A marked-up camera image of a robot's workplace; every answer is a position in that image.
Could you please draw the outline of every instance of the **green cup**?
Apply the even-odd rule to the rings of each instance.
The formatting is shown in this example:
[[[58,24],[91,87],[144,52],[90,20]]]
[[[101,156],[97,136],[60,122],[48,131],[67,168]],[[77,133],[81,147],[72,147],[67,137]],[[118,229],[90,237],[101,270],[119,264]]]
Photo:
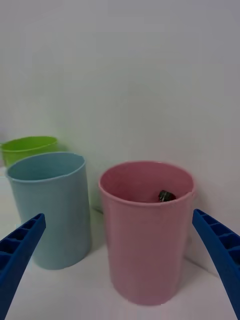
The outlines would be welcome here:
[[[27,136],[1,145],[2,158],[6,167],[16,161],[48,152],[59,151],[58,140],[53,136]]]

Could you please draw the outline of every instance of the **plastic cup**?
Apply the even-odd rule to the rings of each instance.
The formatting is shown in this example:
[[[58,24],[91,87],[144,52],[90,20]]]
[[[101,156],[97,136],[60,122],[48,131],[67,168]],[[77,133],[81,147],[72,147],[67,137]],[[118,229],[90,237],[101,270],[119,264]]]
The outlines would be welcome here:
[[[110,277],[115,289],[139,305],[160,305],[175,294],[195,184],[167,163],[126,162],[100,178]],[[161,190],[176,200],[158,202]]]
[[[57,143],[53,136],[27,136],[11,140],[1,145],[2,158],[8,167],[26,157],[59,151]]]
[[[54,270],[82,260],[91,248],[84,158],[71,152],[43,153],[16,162],[6,173],[22,224],[45,215],[35,262]]]

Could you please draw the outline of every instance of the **small dark object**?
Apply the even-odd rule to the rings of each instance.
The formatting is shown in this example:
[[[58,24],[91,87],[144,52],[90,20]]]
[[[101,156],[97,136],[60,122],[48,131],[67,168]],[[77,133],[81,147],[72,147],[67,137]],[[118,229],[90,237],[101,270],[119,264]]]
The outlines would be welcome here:
[[[158,195],[159,202],[167,202],[175,199],[176,199],[176,196],[173,193],[165,190],[162,190]]]

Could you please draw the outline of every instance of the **pink cup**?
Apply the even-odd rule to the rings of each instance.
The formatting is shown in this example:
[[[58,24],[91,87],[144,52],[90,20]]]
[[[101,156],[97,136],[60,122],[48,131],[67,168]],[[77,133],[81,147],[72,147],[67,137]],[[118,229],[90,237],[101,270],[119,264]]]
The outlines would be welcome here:
[[[165,303],[177,290],[192,222],[192,176],[167,163],[126,162],[108,169],[99,188],[115,289],[139,305]],[[176,200],[158,202],[161,190]]]

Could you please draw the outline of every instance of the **light blue cup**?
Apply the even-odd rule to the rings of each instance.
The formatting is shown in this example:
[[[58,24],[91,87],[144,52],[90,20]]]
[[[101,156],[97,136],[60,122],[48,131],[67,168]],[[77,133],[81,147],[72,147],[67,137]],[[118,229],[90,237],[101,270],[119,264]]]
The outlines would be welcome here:
[[[45,214],[46,230],[33,258],[45,269],[62,269],[83,259],[91,248],[85,160],[71,152],[42,153],[7,169],[24,223]]]

